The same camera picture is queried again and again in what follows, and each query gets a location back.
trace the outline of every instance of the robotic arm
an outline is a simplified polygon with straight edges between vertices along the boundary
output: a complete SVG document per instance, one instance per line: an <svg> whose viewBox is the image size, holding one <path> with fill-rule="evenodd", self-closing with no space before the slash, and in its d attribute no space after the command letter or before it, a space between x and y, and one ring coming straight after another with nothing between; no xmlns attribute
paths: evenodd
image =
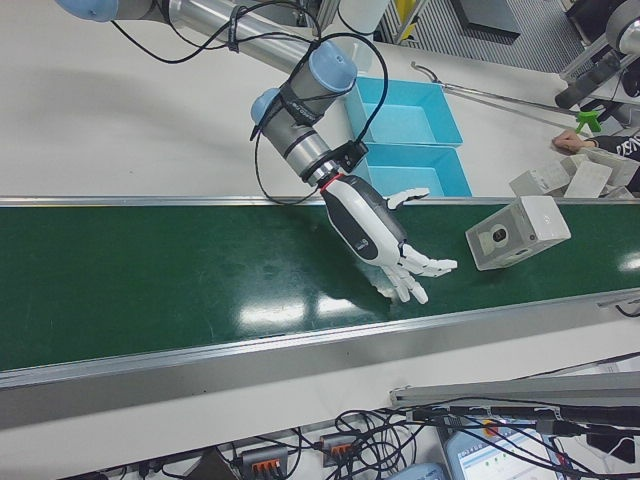
<svg viewBox="0 0 640 480"><path fill-rule="evenodd" d="M56 0L65 10L96 21L148 19L187 25L211 35L229 23L229 38L254 37L281 27L242 15L225 0ZM366 153L361 143L332 150L313 128L333 101L355 84L357 68L332 42L307 47L291 40L261 40L240 45L244 53L292 72L280 88L267 90L251 110L258 132L266 136L300 179L320 187L331 224L364 262L385 272L403 302L410 295L420 303L428 296L412 275L438 277L457 267L453 260L432 260L409 245L393 216L403 202L426 196L413 189L384 199L371 185L350 172Z"/></svg>

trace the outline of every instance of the conveyor belt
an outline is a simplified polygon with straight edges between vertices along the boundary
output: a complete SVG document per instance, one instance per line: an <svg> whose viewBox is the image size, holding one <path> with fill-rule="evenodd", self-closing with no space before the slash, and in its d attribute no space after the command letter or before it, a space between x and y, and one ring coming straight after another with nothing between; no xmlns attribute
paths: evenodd
<svg viewBox="0 0 640 480"><path fill-rule="evenodd" d="M499 208L398 213L418 250L459 262L421 280L426 305L399 303L321 206L0 208L0 371L640 286L637 205L562 205L570 241L478 272L464 231Z"/></svg>

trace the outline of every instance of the person's hand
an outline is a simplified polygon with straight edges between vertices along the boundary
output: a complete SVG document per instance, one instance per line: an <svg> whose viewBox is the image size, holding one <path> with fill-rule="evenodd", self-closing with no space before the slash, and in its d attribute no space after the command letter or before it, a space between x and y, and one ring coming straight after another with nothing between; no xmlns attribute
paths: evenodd
<svg viewBox="0 0 640 480"><path fill-rule="evenodd" d="M595 147L596 143L591 140L582 140L573 130L565 130L553 139L553 145L556 148L577 153L581 148Z"/></svg>

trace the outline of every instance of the person's arm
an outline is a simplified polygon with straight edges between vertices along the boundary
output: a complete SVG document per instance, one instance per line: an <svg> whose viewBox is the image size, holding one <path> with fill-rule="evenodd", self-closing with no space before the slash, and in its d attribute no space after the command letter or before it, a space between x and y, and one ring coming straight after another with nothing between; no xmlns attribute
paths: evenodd
<svg viewBox="0 0 640 480"><path fill-rule="evenodd" d="M607 150L608 152L617 153L623 157L640 161L640 135L633 137L612 137L600 136L592 139L596 142L596 147Z"/></svg>

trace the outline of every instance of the white box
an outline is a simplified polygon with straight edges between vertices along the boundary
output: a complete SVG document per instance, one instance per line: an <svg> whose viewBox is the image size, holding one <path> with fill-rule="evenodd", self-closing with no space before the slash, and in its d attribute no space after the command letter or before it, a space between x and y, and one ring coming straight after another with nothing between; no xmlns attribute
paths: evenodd
<svg viewBox="0 0 640 480"><path fill-rule="evenodd" d="M587 155L592 162L610 167L613 171L607 183L616 187L626 187L635 175L638 167L640 167L640 162L607 152L601 148L581 148L579 153Z"/></svg>
<svg viewBox="0 0 640 480"><path fill-rule="evenodd" d="M571 179L565 198L598 198L613 170L605 165L582 162Z"/></svg>
<svg viewBox="0 0 640 480"><path fill-rule="evenodd" d="M636 197L627 190L627 187L615 187L613 190L609 191L604 198L608 198L611 200L631 200Z"/></svg>
<svg viewBox="0 0 640 480"><path fill-rule="evenodd" d="M525 196L465 232L478 270L506 268L571 238L548 196Z"/></svg>
<svg viewBox="0 0 640 480"><path fill-rule="evenodd" d="M564 187L571 178L559 162L549 162L541 167L524 172L509 182L511 190L518 197L525 195L546 195Z"/></svg>
<svg viewBox="0 0 640 480"><path fill-rule="evenodd" d="M562 168L564 168L565 172L567 172L570 177L573 177L578 171L578 167L580 166L580 164L588 160L589 157L587 157L583 153L579 153L576 155L571 155L570 157L564 157L562 160L560 160L560 165L562 165Z"/></svg>

